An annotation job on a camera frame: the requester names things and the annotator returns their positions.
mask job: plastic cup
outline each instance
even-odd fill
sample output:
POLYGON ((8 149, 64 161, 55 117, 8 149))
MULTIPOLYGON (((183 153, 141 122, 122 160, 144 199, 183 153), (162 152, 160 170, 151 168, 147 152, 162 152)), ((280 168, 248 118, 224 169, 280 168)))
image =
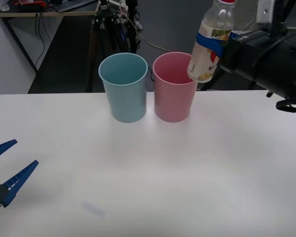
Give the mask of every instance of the plastic cup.
POLYGON ((120 122, 136 122, 147 111, 147 62, 139 55, 118 53, 99 66, 112 115, 120 122))
POLYGON ((188 115, 197 82, 187 76, 191 56, 172 52, 158 57, 153 64, 155 76, 154 111, 167 122, 180 122, 188 115))

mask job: white table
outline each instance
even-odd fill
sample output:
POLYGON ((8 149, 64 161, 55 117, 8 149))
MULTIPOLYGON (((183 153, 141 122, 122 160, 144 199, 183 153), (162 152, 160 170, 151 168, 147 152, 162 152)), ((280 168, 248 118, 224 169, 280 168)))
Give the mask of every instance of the white table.
POLYGON ((0 96, 0 183, 40 163, 0 237, 296 237, 296 115, 198 92, 183 122, 124 124, 105 94, 0 96))

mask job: camera stand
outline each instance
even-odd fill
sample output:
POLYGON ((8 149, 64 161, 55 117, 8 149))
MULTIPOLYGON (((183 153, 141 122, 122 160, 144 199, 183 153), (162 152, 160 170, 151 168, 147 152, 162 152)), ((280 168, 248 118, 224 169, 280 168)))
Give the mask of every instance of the camera stand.
MULTIPOLYGON (((126 1, 128 4, 128 12, 129 19, 134 22, 135 18, 135 8, 137 6, 137 0, 126 1)), ((88 62, 88 71, 87 71, 87 86, 85 89, 86 93, 93 92, 93 78, 94 71, 96 67, 96 55, 98 49, 101 49, 101 53, 103 59, 105 59, 108 55, 105 51, 105 46, 102 40, 101 34, 101 25, 104 25, 107 35, 110 39, 111 49, 112 51, 117 51, 119 48, 120 52, 137 52, 137 43, 136 43, 136 29, 129 22, 125 22, 125 26, 127 28, 130 42, 130 49, 128 46, 128 42, 126 36, 123 32, 122 24, 120 18, 117 14, 114 14, 107 0, 101 0, 101 6, 96 15, 93 17, 91 21, 91 30, 90 30, 90 42, 89 42, 89 62, 88 62)))

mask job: white wall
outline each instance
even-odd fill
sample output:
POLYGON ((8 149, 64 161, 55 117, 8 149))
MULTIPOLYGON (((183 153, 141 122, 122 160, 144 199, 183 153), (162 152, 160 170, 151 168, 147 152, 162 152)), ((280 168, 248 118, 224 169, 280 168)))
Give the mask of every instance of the white wall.
POLYGON ((27 93, 34 72, 0 20, 0 94, 27 93))
MULTIPOLYGON (((61 18, 46 17, 44 20, 47 31, 50 37, 53 38, 61 22, 61 18)), ((42 42, 38 35, 34 35, 35 18, 14 18, 10 23, 27 53, 35 63, 42 52, 42 42)), ((40 31, 45 41, 46 53, 50 42, 42 25, 40 31)), ((0 19, 0 95, 26 94, 34 78, 35 73, 30 64, 0 19)))
MULTIPOLYGON (((37 18, 37 35, 35 35, 35 17, 14 18, 10 20, 10 25, 12 26, 14 32, 16 33, 34 64, 43 51, 43 43, 41 42, 41 39, 38 35, 38 20, 39 17, 37 18)), ((51 40, 53 40, 62 17, 43 16, 43 18, 40 20, 40 35, 45 42, 45 52, 37 63, 37 69, 40 67, 42 60, 50 46, 50 40, 46 34, 45 28, 43 27, 42 20, 45 23, 49 37, 51 40)))

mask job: pink cup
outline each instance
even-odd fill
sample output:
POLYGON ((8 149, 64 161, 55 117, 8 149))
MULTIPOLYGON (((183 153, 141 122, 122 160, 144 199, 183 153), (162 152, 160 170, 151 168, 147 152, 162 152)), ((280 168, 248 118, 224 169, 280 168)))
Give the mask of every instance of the pink cup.
POLYGON ((154 111, 166 122, 180 122, 190 111, 197 82, 187 76, 191 55, 181 52, 166 53, 153 64, 155 76, 154 111))

